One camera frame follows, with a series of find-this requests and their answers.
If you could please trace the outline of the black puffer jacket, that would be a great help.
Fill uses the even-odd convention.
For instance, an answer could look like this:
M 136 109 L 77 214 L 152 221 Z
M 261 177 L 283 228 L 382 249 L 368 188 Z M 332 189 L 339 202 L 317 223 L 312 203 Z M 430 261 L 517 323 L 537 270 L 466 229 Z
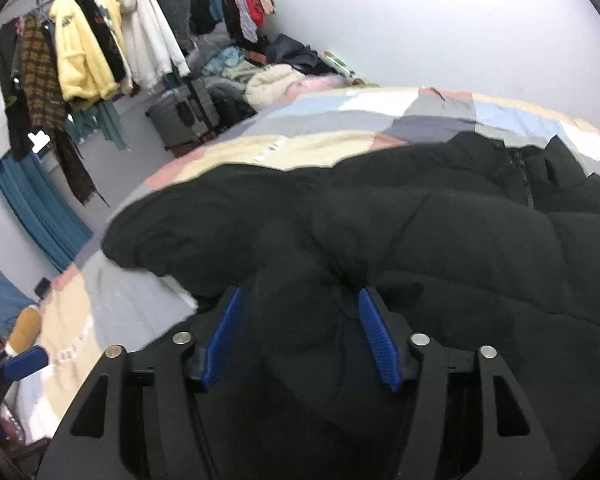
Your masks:
M 201 403 L 224 479 L 379 479 L 414 400 L 381 381 L 356 312 L 375 287 L 442 346 L 490 344 L 565 479 L 600 479 L 600 176 L 561 140 L 470 132 L 330 168 L 223 165 L 152 193 L 102 251 L 246 312 Z

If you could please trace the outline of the pile of mixed clothes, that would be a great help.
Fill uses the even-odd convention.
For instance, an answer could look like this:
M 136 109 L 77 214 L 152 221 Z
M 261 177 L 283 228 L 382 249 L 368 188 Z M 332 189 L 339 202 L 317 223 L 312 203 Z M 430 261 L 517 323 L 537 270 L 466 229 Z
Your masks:
M 190 72 L 207 87 L 222 122 L 227 124 L 257 113 L 246 102 L 244 92 L 249 79 L 268 65 L 288 64 L 304 75 L 274 104 L 305 93 L 370 84 L 332 52 L 318 52 L 284 34 L 259 44 L 256 50 L 238 46 L 222 22 L 212 32 L 198 36 L 195 49 L 185 58 Z

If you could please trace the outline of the teal hanger with small clothes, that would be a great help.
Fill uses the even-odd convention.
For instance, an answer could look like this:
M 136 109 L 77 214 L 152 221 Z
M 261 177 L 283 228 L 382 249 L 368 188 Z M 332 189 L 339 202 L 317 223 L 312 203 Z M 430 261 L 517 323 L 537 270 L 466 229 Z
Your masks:
M 260 31 L 276 13 L 274 0 L 221 0 L 221 6 L 228 33 L 243 48 L 260 44 Z

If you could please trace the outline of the checkered patchwork bed quilt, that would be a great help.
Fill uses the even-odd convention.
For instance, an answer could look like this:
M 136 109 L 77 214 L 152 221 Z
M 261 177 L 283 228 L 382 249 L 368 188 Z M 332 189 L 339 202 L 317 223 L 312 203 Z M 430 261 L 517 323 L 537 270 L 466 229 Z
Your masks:
M 511 148 L 564 142 L 587 174 L 600 176 L 600 129 L 524 101 L 433 88 L 341 89 L 305 94 L 267 108 L 219 139 L 147 178 L 133 200 L 223 164 L 280 170 L 330 167 L 347 157 L 402 144 L 450 140 L 472 131 Z M 109 261 L 93 235 L 24 312 L 15 332 L 48 356 L 46 367 L 16 382 L 8 407 L 24 443 L 51 437 L 102 352 L 143 348 L 191 315 L 195 300 L 178 284 Z

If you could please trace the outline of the blue curtain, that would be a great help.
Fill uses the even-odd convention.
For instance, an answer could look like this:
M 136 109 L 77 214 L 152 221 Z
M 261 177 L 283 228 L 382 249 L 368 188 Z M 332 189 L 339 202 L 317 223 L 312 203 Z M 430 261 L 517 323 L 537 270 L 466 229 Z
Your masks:
M 0 335 L 38 301 L 36 288 L 67 270 L 92 231 L 32 154 L 0 161 Z

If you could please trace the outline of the dark grey suitcase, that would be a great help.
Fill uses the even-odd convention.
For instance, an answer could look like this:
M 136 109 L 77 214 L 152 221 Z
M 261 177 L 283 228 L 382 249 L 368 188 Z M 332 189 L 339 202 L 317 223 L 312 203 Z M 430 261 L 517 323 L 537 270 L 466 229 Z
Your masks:
M 217 132 L 220 116 L 200 78 L 189 79 L 165 91 L 145 113 L 166 150 L 184 144 L 196 146 Z

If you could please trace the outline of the yellow fleece jacket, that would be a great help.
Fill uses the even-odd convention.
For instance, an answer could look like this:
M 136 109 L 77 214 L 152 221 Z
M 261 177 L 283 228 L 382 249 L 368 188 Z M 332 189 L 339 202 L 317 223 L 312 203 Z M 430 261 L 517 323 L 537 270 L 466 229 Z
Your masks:
M 54 0 L 48 16 L 62 98 L 77 108 L 111 99 L 119 90 L 102 50 L 76 0 Z

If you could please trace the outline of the black striped garment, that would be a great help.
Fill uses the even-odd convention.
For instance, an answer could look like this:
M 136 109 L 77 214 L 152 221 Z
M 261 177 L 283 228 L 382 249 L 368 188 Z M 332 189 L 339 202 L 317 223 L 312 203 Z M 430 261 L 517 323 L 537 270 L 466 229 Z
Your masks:
M 90 25 L 100 50 L 117 84 L 125 80 L 126 70 L 116 38 L 95 0 L 76 0 Z

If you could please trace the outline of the white hooded jacket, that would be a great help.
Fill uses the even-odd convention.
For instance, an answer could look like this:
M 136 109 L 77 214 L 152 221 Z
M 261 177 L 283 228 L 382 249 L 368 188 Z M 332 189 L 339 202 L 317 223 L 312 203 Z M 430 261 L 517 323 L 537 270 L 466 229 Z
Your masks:
M 119 0 L 126 62 L 133 81 L 146 92 L 154 92 L 166 75 L 190 74 L 157 0 Z

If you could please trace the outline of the cream fluffy garment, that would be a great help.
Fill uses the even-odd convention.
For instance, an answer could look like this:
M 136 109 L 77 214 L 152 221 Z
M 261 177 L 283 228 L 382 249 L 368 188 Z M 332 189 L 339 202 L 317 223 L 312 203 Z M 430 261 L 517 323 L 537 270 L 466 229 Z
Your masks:
M 278 101 L 304 75 L 288 64 L 273 64 L 256 73 L 246 84 L 244 97 L 257 112 Z

